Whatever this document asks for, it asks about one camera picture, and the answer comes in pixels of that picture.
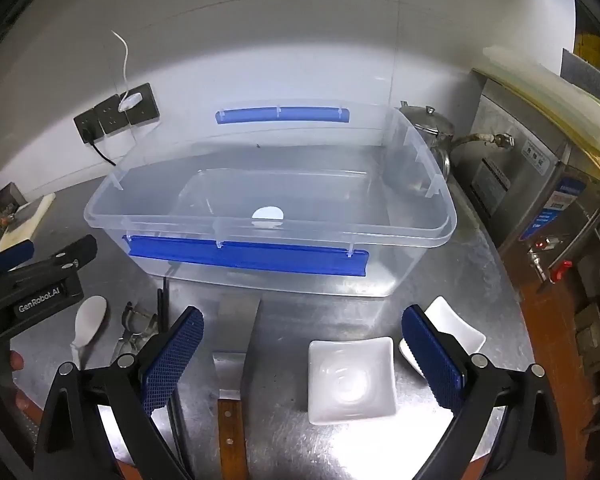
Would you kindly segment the person's left hand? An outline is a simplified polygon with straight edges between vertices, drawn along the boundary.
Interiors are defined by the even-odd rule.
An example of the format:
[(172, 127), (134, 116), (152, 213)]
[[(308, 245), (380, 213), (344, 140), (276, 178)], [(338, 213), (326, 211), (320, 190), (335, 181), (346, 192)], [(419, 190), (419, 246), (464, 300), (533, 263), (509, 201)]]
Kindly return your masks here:
[[(9, 366), (13, 372), (20, 372), (20, 370), (23, 370), (24, 359), (22, 355), (15, 350), (9, 351)], [(12, 402), (20, 412), (26, 412), (30, 408), (30, 399), (12, 382), (9, 383), (8, 387), (0, 384), (0, 398), (4, 401)]]

